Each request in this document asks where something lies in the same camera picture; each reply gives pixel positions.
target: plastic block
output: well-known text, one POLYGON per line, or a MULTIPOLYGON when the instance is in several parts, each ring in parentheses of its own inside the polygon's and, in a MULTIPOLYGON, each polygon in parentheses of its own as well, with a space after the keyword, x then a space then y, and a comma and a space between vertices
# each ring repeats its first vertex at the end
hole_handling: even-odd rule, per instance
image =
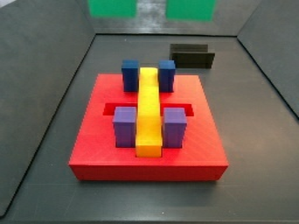
POLYGON ((139 158, 159 158, 163 155, 162 117, 158 69, 140 68, 135 154, 139 158))
POLYGON ((163 149, 163 157, 136 157, 135 148, 118 148, 114 111, 107 105, 136 105, 138 93, 124 93, 120 75, 98 77, 74 146, 70 168, 80 180, 207 181, 228 168, 220 136, 199 77, 175 75, 175 92, 160 94, 162 105, 184 108, 188 127, 182 149, 163 149))
POLYGON ((124 92, 138 92, 138 60, 123 60, 122 72, 124 82, 124 92))
POLYGON ((187 127, 184 108, 166 108, 163 110, 163 147, 182 148, 187 127))
POLYGON ((175 64, 172 60, 159 61, 159 91, 171 93, 174 91, 175 64))
POLYGON ((116 147, 132 148, 136 146, 136 108, 116 107, 114 117, 116 147))

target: red block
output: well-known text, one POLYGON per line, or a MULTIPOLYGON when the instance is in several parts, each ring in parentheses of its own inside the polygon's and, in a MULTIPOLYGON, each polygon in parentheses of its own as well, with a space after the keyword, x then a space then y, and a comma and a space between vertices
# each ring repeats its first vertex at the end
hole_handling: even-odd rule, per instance
POLYGON ((98 77, 79 130, 70 168, 80 180, 218 180, 228 160, 198 76, 175 75, 174 93, 162 93, 164 107, 183 107, 187 129, 182 149, 163 157, 136 157, 135 148, 116 148, 116 106, 136 106, 138 93, 123 91, 122 75, 98 77))

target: yellow bar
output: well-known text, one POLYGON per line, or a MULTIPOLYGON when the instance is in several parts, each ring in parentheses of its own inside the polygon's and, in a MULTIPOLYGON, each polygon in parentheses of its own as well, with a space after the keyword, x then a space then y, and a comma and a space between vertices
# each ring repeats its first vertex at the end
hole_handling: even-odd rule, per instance
POLYGON ((163 155, 159 81, 154 67, 140 68, 135 154, 139 158, 159 158, 163 155))

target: green panel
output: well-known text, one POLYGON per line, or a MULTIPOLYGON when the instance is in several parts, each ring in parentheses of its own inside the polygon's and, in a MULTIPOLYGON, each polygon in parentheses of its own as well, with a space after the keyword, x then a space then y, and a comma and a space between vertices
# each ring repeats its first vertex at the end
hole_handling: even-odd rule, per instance
POLYGON ((211 21, 216 0, 167 0, 166 17, 211 21))
POLYGON ((134 18, 136 16, 136 0, 88 0, 92 17, 134 18))

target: navy blue block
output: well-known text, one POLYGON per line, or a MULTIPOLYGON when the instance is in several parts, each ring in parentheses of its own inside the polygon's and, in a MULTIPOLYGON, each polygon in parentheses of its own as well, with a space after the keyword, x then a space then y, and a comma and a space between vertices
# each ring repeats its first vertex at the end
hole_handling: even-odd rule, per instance
POLYGON ((138 92, 139 84, 139 62, 134 59, 124 59, 122 65, 124 92, 138 92))
POLYGON ((164 108, 163 111, 163 147, 182 148, 187 127, 184 108, 164 108))
POLYGON ((171 93, 174 91, 175 64, 172 60, 159 61, 159 91, 171 93))
POLYGON ((136 147, 136 108, 116 107, 114 117, 116 147, 136 147))

